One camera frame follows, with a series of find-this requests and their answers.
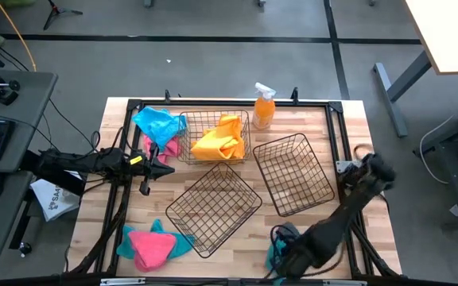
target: tripod leg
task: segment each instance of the tripod leg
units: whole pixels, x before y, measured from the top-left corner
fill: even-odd
[[[70,10],[70,9],[63,9],[61,11],[61,13],[72,13],[72,14],[75,14],[75,15],[83,15],[82,12],[80,11],[77,11],[77,10]]]
[[[47,17],[47,21],[45,22],[44,31],[50,27],[50,25],[52,24],[52,22],[54,20],[56,20],[56,17],[58,15],[59,14],[54,9],[51,10],[51,13],[49,14],[49,17]]]

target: metal bracket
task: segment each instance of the metal bracket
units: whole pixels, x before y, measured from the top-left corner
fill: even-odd
[[[366,286],[365,281],[351,281],[351,280],[323,280],[325,286]]]
[[[169,93],[169,90],[165,90],[165,103],[171,103],[171,94]]]
[[[240,279],[227,279],[227,286],[241,286],[242,281]]]
[[[337,173],[342,174],[343,172],[346,172],[347,167],[349,167],[351,164],[353,164],[356,167],[360,167],[362,165],[362,162],[358,160],[354,161],[337,161]]]
[[[117,285],[144,285],[146,278],[110,278],[102,279],[100,286],[117,286]]]
[[[344,109],[342,107],[342,103],[340,101],[336,102],[328,102],[328,106],[330,106],[334,111],[338,113],[343,113]]]
[[[134,110],[141,104],[141,99],[128,99],[128,103],[126,104],[126,110]]]
[[[293,104],[294,105],[298,105],[298,103],[300,102],[300,96],[298,95],[298,87],[295,87],[293,89],[293,93],[291,94],[291,99],[293,100]]]

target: table leg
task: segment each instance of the table leg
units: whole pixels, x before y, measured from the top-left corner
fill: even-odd
[[[427,53],[423,51],[420,56],[398,77],[392,84],[381,63],[374,65],[374,72],[378,76],[381,96],[385,102],[388,114],[394,122],[395,131],[398,137],[407,136],[406,123],[401,111],[395,105],[399,99],[414,83],[417,82],[432,67]]]

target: wire basket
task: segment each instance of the wire basket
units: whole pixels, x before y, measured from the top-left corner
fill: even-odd
[[[243,159],[227,159],[227,160],[197,160],[190,150],[193,142],[198,141],[203,137],[203,131],[212,129],[219,124],[220,117],[223,114],[238,115],[242,119],[241,137],[245,141],[245,156]],[[180,120],[180,128],[178,133],[178,160],[187,164],[206,164],[206,163],[242,163],[250,156],[250,119],[245,110],[221,110],[221,111],[186,111],[180,116],[185,116],[185,123]]]
[[[262,204],[228,164],[218,163],[165,210],[202,257],[210,257]]]
[[[316,154],[302,133],[257,146],[254,157],[281,217],[335,197]]]

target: orange spray bottle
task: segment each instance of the orange spray bottle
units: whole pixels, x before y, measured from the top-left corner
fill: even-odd
[[[265,129],[270,127],[275,114],[275,102],[273,96],[277,93],[275,90],[260,84],[255,83],[255,88],[261,93],[261,96],[254,105],[254,117],[252,123],[257,129]]]

